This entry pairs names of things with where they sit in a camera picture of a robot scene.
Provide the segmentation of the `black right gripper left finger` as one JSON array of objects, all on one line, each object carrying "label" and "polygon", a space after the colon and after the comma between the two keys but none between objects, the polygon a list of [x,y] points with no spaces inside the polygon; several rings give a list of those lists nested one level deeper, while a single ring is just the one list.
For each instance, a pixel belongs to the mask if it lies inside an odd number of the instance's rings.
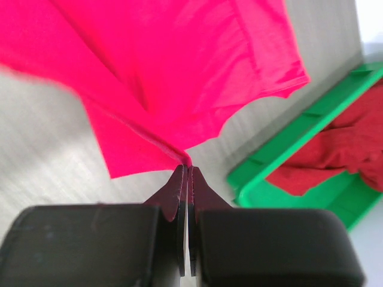
[{"label": "black right gripper left finger", "polygon": [[140,204],[32,206],[1,244],[2,286],[179,286],[187,167]]}]

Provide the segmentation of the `hot pink t shirt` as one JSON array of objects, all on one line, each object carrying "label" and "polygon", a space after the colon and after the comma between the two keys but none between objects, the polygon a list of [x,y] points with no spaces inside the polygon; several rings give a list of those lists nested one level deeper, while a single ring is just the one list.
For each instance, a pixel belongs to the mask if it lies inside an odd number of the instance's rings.
[{"label": "hot pink t shirt", "polygon": [[78,94],[112,178],[309,82],[284,1],[2,1],[1,64]]}]

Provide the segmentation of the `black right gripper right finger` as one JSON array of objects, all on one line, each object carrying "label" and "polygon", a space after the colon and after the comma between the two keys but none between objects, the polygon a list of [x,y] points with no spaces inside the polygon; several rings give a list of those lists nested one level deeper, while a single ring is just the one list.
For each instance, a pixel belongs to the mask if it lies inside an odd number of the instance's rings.
[{"label": "black right gripper right finger", "polygon": [[198,286],[363,286],[341,220],[323,209],[241,209],[188,169],[191,275]]}]

